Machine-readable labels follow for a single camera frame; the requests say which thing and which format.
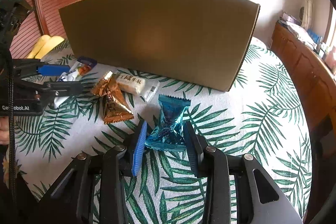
gold foil wrapper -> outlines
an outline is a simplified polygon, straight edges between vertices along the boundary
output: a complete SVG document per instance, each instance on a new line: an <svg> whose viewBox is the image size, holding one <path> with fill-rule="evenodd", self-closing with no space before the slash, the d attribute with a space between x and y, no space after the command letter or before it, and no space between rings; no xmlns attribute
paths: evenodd
<svg viewBox="0 0 336 224"><path fill-rule="evenodd" d="M113 78L113 73L111 71L105 73L99 82L92 88L91 93L100 97L106 95L106 86L111 78Z"/></svg>
<svg viewBox="0 0 336 224"><path fill-rule="evenodd" d="M107 93L104 113L105 124L134 118L133 112L125 101L114 77L110 78L109 83L105 86L105 91Z"/></svg>

silver bolt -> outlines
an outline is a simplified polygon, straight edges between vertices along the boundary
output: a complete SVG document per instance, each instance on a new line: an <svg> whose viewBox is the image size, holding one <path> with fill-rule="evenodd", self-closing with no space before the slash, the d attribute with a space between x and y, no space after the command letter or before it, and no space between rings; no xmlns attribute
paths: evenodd
<svg viewBox="0 0 336 224"><path fill-rule="evenodd" d="M123 144L118 144L116 145L115 147L113 147L114 150L117 150L117 151L124 151L125 150L125 145Z"/></svg>
<svg viewBox="0 0 336 224"><path fill-rule="evenodd" d="M208 145L205 150L207 150L208 152L212 153L216 151L216 148L212 145Z"/></svg>
<svg viewBox="0 0 336 224"><path fill-rule="evenodd" d="M78 160L85 160L86 157L87 157L87 154L84 153L84 152L82 152L82 153L79 153L79 154L77 155L76 158L77 158Z"/></svg>
<svg viewBox="0 0 336 224"><path fill-rule="evenodd" d="M245 154L245 155L244 155L244 158L245 158L246 160L253 160L253 156L252 156L251 154Z"/></svg>

cardboard box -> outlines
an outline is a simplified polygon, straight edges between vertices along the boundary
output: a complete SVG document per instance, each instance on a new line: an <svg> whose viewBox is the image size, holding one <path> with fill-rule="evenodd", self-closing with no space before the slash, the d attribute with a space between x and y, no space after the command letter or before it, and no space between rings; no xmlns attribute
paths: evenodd
<svg viewBox="0 0 336 224"><path fill-rule="evenodd" d="M249 0L81 0L59 13L76 57L228 91L259 9Z"/></svg>

leaf pattern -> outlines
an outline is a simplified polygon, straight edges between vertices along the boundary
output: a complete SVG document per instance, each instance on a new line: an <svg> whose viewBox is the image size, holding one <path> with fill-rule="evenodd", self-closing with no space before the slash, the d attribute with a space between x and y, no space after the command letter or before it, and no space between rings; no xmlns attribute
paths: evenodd
<svg viewBox="0 0 336 224"><path fill-rule="evenodd" d="M65 40L55 47L44 61L71 66L75 58L69 42ZM255 155L297 212L304 215L311 187L310 139L293 82L272 51L251 41L233 91L226 93L138 70L110 69L158 80L158 93L190 99L184 121L190 121L197 134L227 154ZM92 155L103 154L132 134L139 120L145 119L150 125L147 133L158 124L157 97L146 104L141 97L123 93L135 119L104 125L104 101L89 91L105 70L97 65L81 80L85 85L83 94L69 98L59 109L48 106L40 117L16 118L17 156L25 170L20 172L37 199L53 183L52 176L46 174L52 174L54 179L59 175L53 171L55 162L67 163L69 155L76 156L83 149ZM29 80L41 83L49 78L34 76ZM89 129L90 134L83 134L83 129ZM43 170L28 163L38 157L41 166L45 166ZM199 223L206 186L206 179L198 179L191 172L185 152L146 150L137 177L126 177L124 182L129 223ZM230 190L231 221L235 223L236 189L232 176ZM97 176L94 223L99 223L99 197Z"/></svg>

blue candy wrapper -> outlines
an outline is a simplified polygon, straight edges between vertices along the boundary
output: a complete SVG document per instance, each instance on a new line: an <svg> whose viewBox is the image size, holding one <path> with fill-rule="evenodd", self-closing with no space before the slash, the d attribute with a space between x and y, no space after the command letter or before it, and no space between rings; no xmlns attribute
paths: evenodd
<svg viewBox="0 0 336 224"><path fill-rule="evenodd" d="M154 150L184 151L182 120L190 100L160 94L159 105L159 125L146 138L145 146Z"/></svg>

